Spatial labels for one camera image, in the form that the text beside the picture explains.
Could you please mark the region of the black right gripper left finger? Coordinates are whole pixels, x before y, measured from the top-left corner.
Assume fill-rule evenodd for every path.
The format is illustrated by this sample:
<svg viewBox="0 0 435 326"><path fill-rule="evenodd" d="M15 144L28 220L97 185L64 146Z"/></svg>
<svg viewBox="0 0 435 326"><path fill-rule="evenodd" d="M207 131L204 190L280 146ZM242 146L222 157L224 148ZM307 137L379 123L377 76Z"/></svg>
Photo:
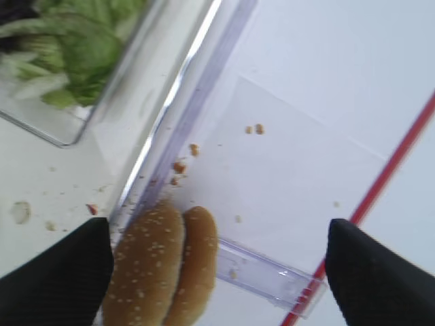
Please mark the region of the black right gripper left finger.
<svg viewBox="0 0 435 326"><path fill-rule="evenodd" d="M108 220L89 219L1 278L1 324L91 325L113 269Z"/></svg>

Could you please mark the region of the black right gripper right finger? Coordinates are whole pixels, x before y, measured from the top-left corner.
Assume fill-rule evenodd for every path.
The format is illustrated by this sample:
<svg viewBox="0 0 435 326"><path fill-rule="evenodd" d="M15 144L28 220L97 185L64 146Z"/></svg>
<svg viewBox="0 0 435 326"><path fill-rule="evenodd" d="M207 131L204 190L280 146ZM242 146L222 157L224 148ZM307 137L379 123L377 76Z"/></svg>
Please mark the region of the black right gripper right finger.
<svg viewBox="0 0 435 326"><path fill-rule="evenodd" d="M434 276L346 219L330 222L325 269L346 324L434 324Z"/></svg>

